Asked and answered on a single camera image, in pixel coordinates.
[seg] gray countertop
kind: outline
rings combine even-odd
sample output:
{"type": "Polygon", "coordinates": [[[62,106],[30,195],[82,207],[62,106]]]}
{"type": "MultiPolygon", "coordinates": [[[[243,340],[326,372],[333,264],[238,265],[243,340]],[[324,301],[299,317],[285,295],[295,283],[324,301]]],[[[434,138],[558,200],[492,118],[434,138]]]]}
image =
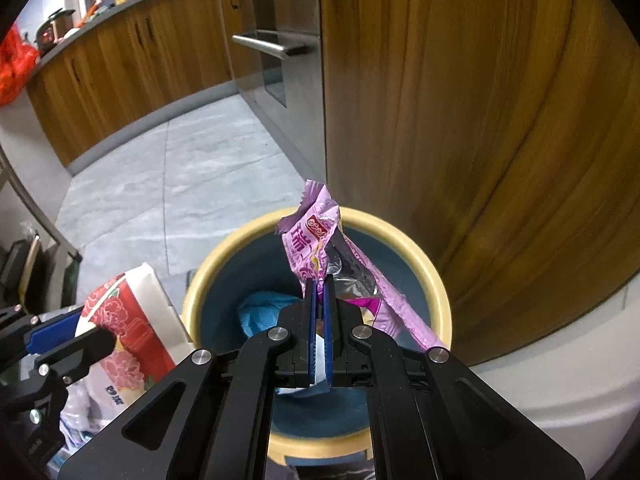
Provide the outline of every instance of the gray countertop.
{"type": "Polygon", "coordinates": [[[31,73],[31,77],[35,76],[43,66],[45,66],[49,61],[51,61],[54,57],[60,54],[60,52],[62,52],[66,47],[72,44],[75,40],[82,38],[82,36],[87,34],[89,31],[93,30],[95,27],[99,27],[102,22],[105,22],[106,20],[112,18],[113,16],[122,12],[123,10],[129,9],[129,7],[137,5],[138,3],[144,2],[144,1],[145,0],[127,0],[124,3],[116,5],[115,7],[111,7],[111,9],[102,13],[100,16],[97,16],[96,18],[92,19],[83,28],[78,30],[74,35],[72,35],[69,38],[66,38],[66,40],[57,44],[50,52],[46,53],[37,63],[36,68],[33,70],[33,73],[31,73]]]}

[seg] stainless steel appliance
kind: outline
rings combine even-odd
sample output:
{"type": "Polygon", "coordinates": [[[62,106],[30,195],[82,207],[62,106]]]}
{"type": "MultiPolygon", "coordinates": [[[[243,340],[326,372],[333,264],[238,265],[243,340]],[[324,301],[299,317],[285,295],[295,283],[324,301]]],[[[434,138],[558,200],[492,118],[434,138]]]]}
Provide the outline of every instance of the stainless steel appliance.
{"type": "Polygon", "coordinates": [[[75,10],[58,9],[47,18],[36,32],[36,44],[40,55],[44,56],[49,50],[54,48],[58,42],[65,37],[74,27],[74,20],[71,17],[75,10]]]}
{"type": "Polygon", "coordinates": [[[325,180],[319,0],[238,0],[234,76],[245,100],[305,178],[325,180]]]}

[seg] metal screw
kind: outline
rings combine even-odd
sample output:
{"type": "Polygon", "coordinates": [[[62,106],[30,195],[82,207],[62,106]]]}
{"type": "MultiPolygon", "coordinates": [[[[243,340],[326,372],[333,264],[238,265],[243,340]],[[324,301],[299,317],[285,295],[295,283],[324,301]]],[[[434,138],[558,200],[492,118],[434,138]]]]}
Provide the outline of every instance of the metal screw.
{"type": "Polygon", "coordinates": [[[367,325],[358,325],[351,330],[353,336],[357,339],[369,339],[373,335],[373,330],[367,325]]]}
{"type": "Polygon", "coordinates": [[[196,350],[191,354],[191,361],[197,365],[203,365],[211,361],[211,352],[209,350],[201,349],[196,350]]]}
{"type": "Polygon", "coordinates": [[[40,412],[38,410],[31,410],[29,412],[29,420],[33,424],[39,424],[40,421],[42,420],[42,415],[40,414],[40,412]]]}
{"type": "Polygon", "coordinates": [[[429,359],[434,363],[446,363],[449,360],[449,352],[444,348],[432,348],[429,350],[429,359]]]}
{"type": "Polygon", "coordinates": [[[289,330],[283,328],[281,326],[274,326],[271,330],[269,330],[269,339],[272,341],[282,341],[286,336],[289,335],[289,330]]]}

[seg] trash can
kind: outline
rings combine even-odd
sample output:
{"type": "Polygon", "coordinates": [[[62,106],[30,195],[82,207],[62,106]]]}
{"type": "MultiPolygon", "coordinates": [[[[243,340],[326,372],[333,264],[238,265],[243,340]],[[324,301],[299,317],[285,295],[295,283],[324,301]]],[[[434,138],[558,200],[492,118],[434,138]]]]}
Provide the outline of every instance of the trash can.
{"type": "MultiPolygon", "coordinates": [[[[295,208],[261,216],[215,247],[194,275],[182,304],[182,320],[197,346],[216,354],[246,340],[238,305],[252,292],[272,290],[302,296],[276,224],[295,208]]],[[[413,309],[450,346],[449,300],[435,267],[402,231],[370,214],[340,208],[345,234],[402,292],[413,309]]],[[[419,350],[402,332],[398,344],[419,350]]],[[[313,397],[276,395],[269,457],[281,465],[321,465],[371,458],[364,392],[336,388],[313,397]]]]}

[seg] yellow trash can rim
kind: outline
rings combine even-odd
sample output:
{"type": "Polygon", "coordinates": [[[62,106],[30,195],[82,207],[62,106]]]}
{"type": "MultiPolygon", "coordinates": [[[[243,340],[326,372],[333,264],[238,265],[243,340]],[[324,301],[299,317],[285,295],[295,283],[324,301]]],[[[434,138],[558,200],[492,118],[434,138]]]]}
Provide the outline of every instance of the yellow trash can rim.
{"type": "MultiPolygon", "coordinates": [[[[222,240],[206,257],[191,280],[191,285],[182,302],[182,322],[196,346],[200,344],[202,305],[220,270],[236,253],[251,242],[265,234],[273,233],[280,219],[295,211],[294,207],[281,209],[245,224],[222,240]]],[[[400,229],[363,211],[341,207],[340,218],[345,227],[374,237],[404,260],[425,293],[431,329],[449,348],[452,338],[449,299],[438,271],[421,248],[400,229]]],[[[278,433],[271,433],[269,437],[269,457],[281,465],[285,465],[287,456],[312,460],[335,458],[365,451],[367,458],[371,458],[370,450],[369,428],[331,438],[293,438],[278,433]]]]}

